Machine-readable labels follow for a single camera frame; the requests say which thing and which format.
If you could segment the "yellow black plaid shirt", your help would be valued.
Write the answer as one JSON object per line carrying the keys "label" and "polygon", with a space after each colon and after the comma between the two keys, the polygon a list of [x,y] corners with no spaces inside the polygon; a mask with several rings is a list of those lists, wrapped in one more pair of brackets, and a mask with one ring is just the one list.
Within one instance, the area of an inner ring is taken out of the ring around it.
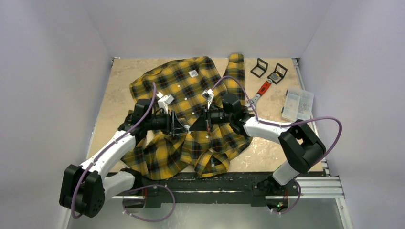
{"label": "yellow black plaid shirt", "polygon": [[[215,95],[212,107],[221,106],[221,96],[235,94],[245,103],[242,88],[245,85],[245,66],[242,54],[228,58],[225,79],[218,73],[209,57],[174,60],[160,65],[130,84],[135,102],[151,98],[156,89],[171,95],[173,110],[184,125],[192,125],[207,101],[204,90],[212,89]],[[229,124],[214,125],[211,131],[190,132],[178,136],[155,132],[148,143],[141,140],[128,151],[122,162],[152,180],[173,177],[192,166],[199,177],[212,177],[227,172],[230,161],[241,154],[252,138],[235,133]]]}

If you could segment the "silver gold round brooch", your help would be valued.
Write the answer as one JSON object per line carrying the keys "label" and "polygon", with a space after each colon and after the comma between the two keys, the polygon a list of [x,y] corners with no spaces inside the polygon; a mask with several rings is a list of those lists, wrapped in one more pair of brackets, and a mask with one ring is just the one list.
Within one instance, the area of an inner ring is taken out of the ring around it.
{"label": "silver gold round brooch", "polygon": [[273,74],[272,74],[272,78],[273,78],[274,80],[277,80],[277,79],[279,78],[278,73],[273,73]]}

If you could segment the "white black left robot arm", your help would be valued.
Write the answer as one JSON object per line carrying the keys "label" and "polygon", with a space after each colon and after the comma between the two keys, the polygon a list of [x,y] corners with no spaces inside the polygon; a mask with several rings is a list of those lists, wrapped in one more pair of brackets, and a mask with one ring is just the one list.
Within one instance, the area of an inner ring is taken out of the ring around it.
{"label": "white black left robot arm", "polygon": [[158,130],[169,136],[188,132],[174,111],[160,108],[153,112],[153,104],[153,99],[140,99],[104,147],[80,165],[69,165],[65,169],[59,204],[70,209],[73,218],[96,216],[105,201],[118,194],[137,195],[142,190],[158,187],[157,184],[144,185],[142,174],[130,168],[108,176],[112,167],[144,139],[148,131]]}

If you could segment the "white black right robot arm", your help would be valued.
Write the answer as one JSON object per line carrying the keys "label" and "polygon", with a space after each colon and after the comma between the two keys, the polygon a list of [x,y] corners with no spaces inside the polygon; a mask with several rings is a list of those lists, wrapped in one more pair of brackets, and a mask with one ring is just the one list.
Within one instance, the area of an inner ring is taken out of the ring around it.
{"label": "white black right robot arm", "polygon": [[268,188],[280,194],[287,183],[299,174],[307,173],[326,153],[326,147],[308,124],[271,122],[256,118],[241,105],[235,94],[221,97],[221,108],[205,106],[190,131],[211,131],[214,124],[229,124],[231,129],[248,137],[259,137],[280,144],[286,161],[271,175]]}

